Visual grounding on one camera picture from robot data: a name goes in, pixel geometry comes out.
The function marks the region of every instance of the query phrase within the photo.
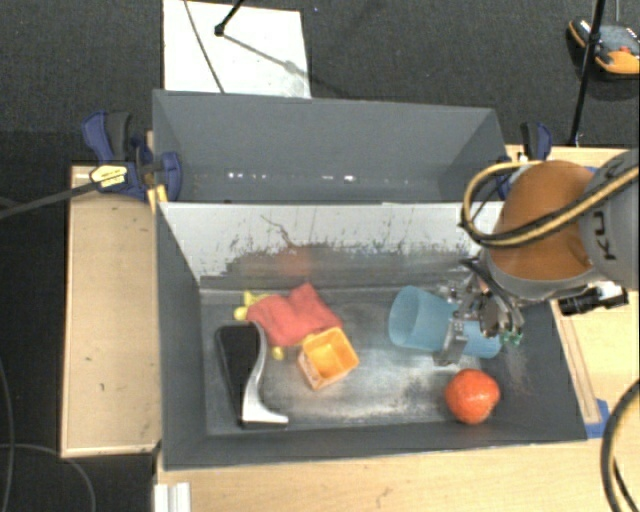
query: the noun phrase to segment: silver bracket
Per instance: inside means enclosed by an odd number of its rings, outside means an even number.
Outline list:
[[[469,339],[464,335],[464,322],[459,318],[451,318],[442,350],[433,354],[433,361],[437,366],[457,364],[468,341]]]
[[[267,345],[267,335],[262,326],[256,322],[253,325],[258,330],[260,348],[258,350],[258,359],[244,389],[242,423],[248,428],[266,425],[284,427],[289,423],[289,418],[267,409],[260,399],[260,384],[269,347]]]
[[[191,485],[156,484],[153,487],[154,512],[191,512]]]

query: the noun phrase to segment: yellow cable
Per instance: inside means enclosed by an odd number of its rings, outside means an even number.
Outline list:
[[[539,161],[530,162],[530,164],[533,164],[533,165],[538,164],[538,163],[541,163],[541,162],[539,162]],[[477,183],[479,181],[482,181],[486,176],[490,176],[492,174],[496,174],[498,171],[501,171],[501,170],[504,170],[504,169],[520,167],[521,165],[522,164],[519,163],[519,162],[507,162],[507,163],[492,165],[491,167],[488,167],[487,169],[485,169],[481,173],[479,173],[477,176],[475,176],[471,180],[471,182],[469,183],[469,186],[467,187],[467,189],[465,191],[464,201],[463,201],[463,206],[462,206],[463,220],[466,223],[467,228],[470,231],[472,231],[482,241],[483,244],[485,244],[487,246],[490,246],[490,247],[509,247],[509,246],[513,246],[513,245],[517,245],[517,244],[523,244],[523,243],[528,242],[528,241],[530,241],[532,239],[537,239],[537,238],[539,238],[541,236],[544,236],[545,234],[552,232],[553,230],[557,229],[558,227],[562,226],[563,224],[570,223],[575,218],[577,218],[580,215],[582,215],[583,213],[585,213],[594,204],[602,201],[603,199],[605,199],[609,195],[613,194],[618,189],[624,187],[627,183],[633,181],[634,179],[636,179],[638,177],[638,167],[635,167],[635,168],[631,169],[630,171],[628,170],[624,174],[621,174],[620,176],[618,176],[615,179],[611,180],[606,186],[604,186],[597,193],[587,197],[586,199],[584,199],[583,201],[581,201],[580,203],[575,205],[570,210],[567,210],[566,212],[564,212],[563,214],[559,215],[555,219],[549,220],[548,222],[546,222],[542,226],[532,227],[530,230],[528,230],[527,232],[525,232],[523,234],[515,235],[515,236],[513,236],[511,238],[507,238],[507,239],[504,239],[504,240],[490,240],[490,241],[482,240],[488,234],[487,233],[483,233],[480,230],[478,230],[475,227],[475,225],[473,224],[473,222],[468,220],[469,216],[470,216],[470,210],[471,210],[471,198],[473,197],[473,192],[474,192],[475,186],[477,185]]]

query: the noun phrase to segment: wooden table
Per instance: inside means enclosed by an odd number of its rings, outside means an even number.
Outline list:
[[[509,147],[515,155],[518,148]],[[552,157],[599,166],[618,150],[555,148]],[[87,168],[73,169],[73,184]],[[161,438],[153,215],[122,196],[90,193],[70,210],[61,425],[65,457],[151,452]],[[638,378],[638,296],[611,311],[561,321],[583,409],[612,407]],[[619,462],[640,496],[638,414]],[[193,511],[606,511],[600,440],[352,461],[164,472],[190,484]]]

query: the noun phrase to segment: black stand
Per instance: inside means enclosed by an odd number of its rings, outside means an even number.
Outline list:
[[[213,31],[216,36],[222,37],[224,35],[224,29],[227,26],[227,23],[231,21],[231,18],[233,18],[233,15],[238,11],[238,9],[240,9],[240,6],[243,3],[244,0],[238,0],[229,11],[229,14],[227,14],[227,16],[220,22],[220,24],[216,25],[216,28]]]
[[[594,55],[596,52],[596,45],[600,41],[600,24],[602,23],[602,16],[604,14],[605,0],[598,0],[596,2],[596,8],[593,13],[593,21],[591,22],[591,32],[589,33],[589,40],[587,41],[587,47],[584,54],[584,61],[582,62],[582,78],[580,80],[580,92],[578,93],[578,103],[576,104],[576,111],[573,116],[573,126],[571,127],[571,135],[569,137],[569,144],[578,146],[578,128],[580,127],[580,118],[582,117],[582,107],[584,106],[584,99],[587,93],[587,84],[589,83],[589,72],[594,61]]]

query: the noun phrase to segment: orange container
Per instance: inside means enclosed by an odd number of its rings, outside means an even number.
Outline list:
[[[298,356],[298,366],[314,390],[339,381],[359,363],[358,355],[339,327],[307,336]]]

